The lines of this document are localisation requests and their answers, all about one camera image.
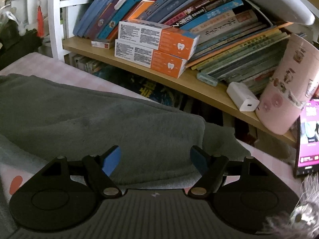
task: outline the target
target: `children's book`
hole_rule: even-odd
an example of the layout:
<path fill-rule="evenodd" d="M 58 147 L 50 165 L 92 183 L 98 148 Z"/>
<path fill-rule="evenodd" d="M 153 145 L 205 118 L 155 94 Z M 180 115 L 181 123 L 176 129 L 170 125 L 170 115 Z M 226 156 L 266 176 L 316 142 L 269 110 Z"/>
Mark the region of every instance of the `children's book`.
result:
<path fill-rule="evenodd" d="M 111 31 L 118 25 L 119 21 L 127 14 L 127 12 L 134 6 L 135 3 L 141 0 L 127 0 L 123 6 L 117 10 L 112 20 L 104 27 L 101 33 L 98 35 L 98 39 L 106 39 Z"/>

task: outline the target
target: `red polka dot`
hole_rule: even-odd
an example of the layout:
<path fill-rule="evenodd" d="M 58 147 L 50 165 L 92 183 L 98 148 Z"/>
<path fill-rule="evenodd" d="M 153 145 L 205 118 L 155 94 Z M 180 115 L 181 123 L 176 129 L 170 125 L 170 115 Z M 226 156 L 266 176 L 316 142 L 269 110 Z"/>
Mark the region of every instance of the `red polka dot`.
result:
<path fill-rule="evenodd" d="M 18 190 L 22 182 L 23 182 L 23 178 L 20 175 L 13 178 L 10 185 L 10 189 L 9 189 L 9 193 L 11 196 Z"/>

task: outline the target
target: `pink canister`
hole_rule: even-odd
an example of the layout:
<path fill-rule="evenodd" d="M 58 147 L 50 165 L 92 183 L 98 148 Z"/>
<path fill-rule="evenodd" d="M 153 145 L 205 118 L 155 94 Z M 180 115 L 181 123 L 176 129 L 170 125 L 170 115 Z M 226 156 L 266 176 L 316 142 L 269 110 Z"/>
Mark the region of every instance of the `pink canister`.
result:
<path fill-rule="evenodd" d="M 283 135 L 299 117 L 319 84 L 319 50 L 298 35 L 260 97 L 256 114 L 270 131 Z"/>

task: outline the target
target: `smartphone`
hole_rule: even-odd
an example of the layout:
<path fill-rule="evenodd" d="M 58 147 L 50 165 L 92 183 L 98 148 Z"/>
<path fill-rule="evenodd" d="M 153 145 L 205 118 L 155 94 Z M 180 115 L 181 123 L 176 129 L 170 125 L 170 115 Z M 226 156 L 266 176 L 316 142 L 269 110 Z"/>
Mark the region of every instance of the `smartphone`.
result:
<path fill-rule="evenodd" d="M 319 170 L 319 99 L 312 99 L 298 118 L 295 177 Z"/>

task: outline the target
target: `orange and white box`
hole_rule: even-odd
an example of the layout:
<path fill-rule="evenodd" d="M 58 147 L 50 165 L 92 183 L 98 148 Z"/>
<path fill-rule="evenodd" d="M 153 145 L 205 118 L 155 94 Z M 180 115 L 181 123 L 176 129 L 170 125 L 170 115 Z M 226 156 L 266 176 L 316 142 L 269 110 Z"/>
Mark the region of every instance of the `orange and white box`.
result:
<path fill-rule="evenodd" d="M 119 22 L 118 39 L 189 60 L 199 35 L 160 23 L 131 19 Z"/>
<path fill-rule="evenodd" d="M 115 40 L 115 56 L 178 78 L 185 70 L 186 59 L 123 40 Z"/>

